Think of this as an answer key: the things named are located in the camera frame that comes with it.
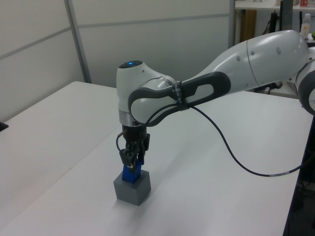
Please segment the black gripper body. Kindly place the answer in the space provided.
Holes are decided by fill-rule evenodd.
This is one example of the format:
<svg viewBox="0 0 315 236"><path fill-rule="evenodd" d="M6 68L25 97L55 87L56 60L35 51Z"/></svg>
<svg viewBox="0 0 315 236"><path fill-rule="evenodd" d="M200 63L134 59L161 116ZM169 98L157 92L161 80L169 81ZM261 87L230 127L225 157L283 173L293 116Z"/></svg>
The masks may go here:
<svg viewBox="0 0 315 236"><path fill-rule="evenodd" d="M143 141L146 138L146 129L142 125L133 127L122 125L122 129L126 147L131 147L136 142Z"/></svg>

